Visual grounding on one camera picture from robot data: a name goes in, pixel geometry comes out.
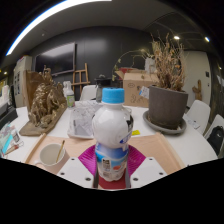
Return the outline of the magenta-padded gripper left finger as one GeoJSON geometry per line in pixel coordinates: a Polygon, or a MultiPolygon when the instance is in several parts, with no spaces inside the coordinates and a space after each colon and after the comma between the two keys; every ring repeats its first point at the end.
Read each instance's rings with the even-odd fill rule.
{"type": "Polygon", "coordinates": [[[57,175],[84,188],[97,188],[95,146],[90,146],[78,157],[71,157],[57,175]]]}

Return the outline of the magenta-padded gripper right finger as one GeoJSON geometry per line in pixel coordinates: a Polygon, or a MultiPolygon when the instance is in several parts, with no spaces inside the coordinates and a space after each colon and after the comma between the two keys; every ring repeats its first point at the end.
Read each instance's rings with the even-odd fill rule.
{"type": "Polygon", "coordinates": [[[146,157],[135,147],[129,146],[125,173],[127,188],[140,188],[166,175],[154,157],[146,157]]]}

